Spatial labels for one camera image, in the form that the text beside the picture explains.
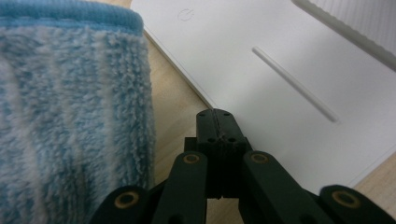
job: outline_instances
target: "wooden floor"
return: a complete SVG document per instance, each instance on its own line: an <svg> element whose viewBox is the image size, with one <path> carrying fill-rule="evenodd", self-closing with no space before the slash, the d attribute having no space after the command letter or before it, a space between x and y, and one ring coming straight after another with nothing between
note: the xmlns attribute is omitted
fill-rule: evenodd
<svg viewBox="0 0 396 224"><path fill-rule="evenodd" d="M131 5L131 0L96 1L128 8ZM160 183L168 177L175 157L183 151L184 137L195 136L195 115L207 106L151 42L148 50L157 132L155 179ZM396 154L355 189L396 218ZM209 200L206 223L243 223L237 200Z"/></svg>

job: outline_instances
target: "fuzzy blue fabric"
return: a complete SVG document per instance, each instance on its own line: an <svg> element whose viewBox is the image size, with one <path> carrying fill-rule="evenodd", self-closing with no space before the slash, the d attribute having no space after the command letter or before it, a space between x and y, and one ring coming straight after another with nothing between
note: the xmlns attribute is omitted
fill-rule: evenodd
<svg viewBox="0 0 396 224"><path fill-rule="evenodd" d="M147 42L134 12L0 1L0 223L88 223L152 184Z"/></svg>

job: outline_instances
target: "striped towel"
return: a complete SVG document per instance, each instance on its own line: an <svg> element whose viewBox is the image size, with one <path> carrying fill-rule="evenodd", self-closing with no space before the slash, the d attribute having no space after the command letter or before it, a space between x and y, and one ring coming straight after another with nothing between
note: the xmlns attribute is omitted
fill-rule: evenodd
<svg viewBox="0 0 396 224"><path fill-rule="evenodd" d="M0 223L88 223L152 184L147 42L134 12L0 1Z"/></svg>

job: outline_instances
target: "white board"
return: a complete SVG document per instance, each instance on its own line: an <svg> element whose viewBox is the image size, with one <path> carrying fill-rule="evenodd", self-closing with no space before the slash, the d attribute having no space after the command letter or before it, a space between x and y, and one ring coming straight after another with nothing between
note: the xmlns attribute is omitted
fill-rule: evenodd
<svg viewBox="0 0 396 224"><path fill-rule="evenodd" d="M293 1L396 71L396 1Z"/></svg>
<svg viewBox="0 0 396 224"><path fill-rule="evenodd" d="M306 189L354 186L396 151L396 74L289 0L134 0L190 84ZM320 100L331 121L258 47Z"/></svg>

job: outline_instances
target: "screw hole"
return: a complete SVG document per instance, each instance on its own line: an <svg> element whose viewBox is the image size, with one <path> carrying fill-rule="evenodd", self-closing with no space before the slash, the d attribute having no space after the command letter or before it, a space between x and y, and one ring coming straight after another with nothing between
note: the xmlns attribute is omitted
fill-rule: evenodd
<svg viewBox="0 0 396 224"><path fill-rule="evenodd" d="M120 194L114 201L114 205L119 209L126 209L134 206L139 201L139 194L135 191L127 191Z"/></svg>
<svg viewBox="0 0 396 224"><path fill-rule="evenodd" d="M196 162L198 162L198 160L199 160L199 156L194 155L194 154L187 155L183 158L183 161L188 164L196 163Z"/></svg>
<svg viewBox="0 0 396 224"><path fill-rule="evenodd" d="M264 155L262 155L262 154L260 154L260 153L252 154L252 155L250 156L250 158L251 158L254 162L256 162L256 163L261 163L261 164L263 164L263 163L268 162L268 157L266 157L266 156L264 156Z"/></svg>
<svg viewBox="0 0 396 224"><path fill-rule="evenodd" d="M332 198L348 208L359 208L361 206L361 201L353 194L346 192L345 190L337 190L332 193Z"/></svg>

